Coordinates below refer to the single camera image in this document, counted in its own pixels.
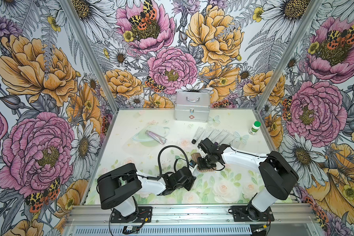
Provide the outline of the white tube dark blue cap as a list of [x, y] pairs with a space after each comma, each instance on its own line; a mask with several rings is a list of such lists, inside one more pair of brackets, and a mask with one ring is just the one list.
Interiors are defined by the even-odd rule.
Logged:
[[228, 134], [228, 136], [223, 140], [223, 144], [227, 144], [230, 145], [235, 139], [236, 139], [236, 135], [234, 134]]

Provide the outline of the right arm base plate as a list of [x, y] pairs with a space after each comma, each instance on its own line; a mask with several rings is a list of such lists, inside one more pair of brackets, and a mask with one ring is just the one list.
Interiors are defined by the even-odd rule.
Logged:
[[235, 222], [273, 222], [274, 216], [271, 207], [266, 211], [258, 211], [251, 205], [231, 206], [228, 213], [233, 216]]

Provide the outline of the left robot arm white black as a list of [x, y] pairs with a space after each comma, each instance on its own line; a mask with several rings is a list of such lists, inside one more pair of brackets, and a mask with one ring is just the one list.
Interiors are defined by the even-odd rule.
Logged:
[[135, 164], [128, 163], [100, 176], [96, 190], [102, 209], [114, 209], [121, 217], [128, 218], [139, 213], [135, 194], [145, 192], [167, 196], [181, 188], [190, 191], [195, 180], [189, 166], [151, 177], [138, 171]]

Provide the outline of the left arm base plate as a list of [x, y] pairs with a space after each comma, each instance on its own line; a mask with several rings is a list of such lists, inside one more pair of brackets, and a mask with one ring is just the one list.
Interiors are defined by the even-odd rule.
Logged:
[[123, 216], [118, 210], [113, 209], [110, 223], [150, 223], [152, 218], [152, 206], [138, 207], [129, 216]]

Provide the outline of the white tube teal cap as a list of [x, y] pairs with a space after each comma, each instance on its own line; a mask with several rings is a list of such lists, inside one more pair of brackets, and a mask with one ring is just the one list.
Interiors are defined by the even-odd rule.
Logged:
[[201, 173], [201, 172], [200, 172], [199, 169], [195, 169], [195, 170], [193, 171], [193, 176], [197, 177], [200, 173]]

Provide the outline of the brown striped towel cloth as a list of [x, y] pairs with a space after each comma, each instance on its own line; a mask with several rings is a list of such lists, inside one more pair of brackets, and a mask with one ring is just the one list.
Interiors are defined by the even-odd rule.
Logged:
[[203, 158], [198, 152], [193, 153], [191, 155], [191, 159], [197, 164], [196, 169], [199, 172], [213, 172], [213, 167], [216, 167], [216, 165], [212, 166], [211, 164], [209, 164], [207, 160]]

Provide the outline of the white tube black cap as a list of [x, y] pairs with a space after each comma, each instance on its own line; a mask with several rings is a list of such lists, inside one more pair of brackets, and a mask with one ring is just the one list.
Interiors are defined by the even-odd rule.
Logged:
[[214, 143], [221, 132], [222, 130], [214, 129], [208, 138]]

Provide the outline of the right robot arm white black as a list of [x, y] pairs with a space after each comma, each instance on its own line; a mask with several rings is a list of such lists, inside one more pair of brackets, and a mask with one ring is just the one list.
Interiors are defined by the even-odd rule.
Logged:
[[258, 172], [264, 182], [264, 189], [255, 194], [241, 216], [250, 221], [259, 221], [267, 209], [278, 200], [286, 200], [299, 180], [299, 176], [285, 158], [277, 151], [252, 153], [241, 151], [228, 144], [215, 144], [209, 138], [197, 145], [201, 157], [197, 158], [200, 171], [223, 169], [226, 164], [239, 165]]

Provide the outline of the white tube purple cap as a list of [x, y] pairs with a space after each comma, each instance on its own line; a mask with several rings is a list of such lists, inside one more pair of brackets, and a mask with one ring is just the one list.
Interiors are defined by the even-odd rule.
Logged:
[[225, 138], [229, 135], [229, 132], [226, 130], [222, 130], [220, 132], [220, 134], [217, 137], [217, 142], [218, 144], [221, 144], [223, 142], [223, 140], [225, 140]]
[[210, 136], [210, 134], [212, 133], [212, 131], [214, 130], [214, 128], [212, 127], [207, 127], [206, 130], [204, 131], [204, 133], [202, 134], [202, 141], [205, 140], [206, 138], [208, 138]]

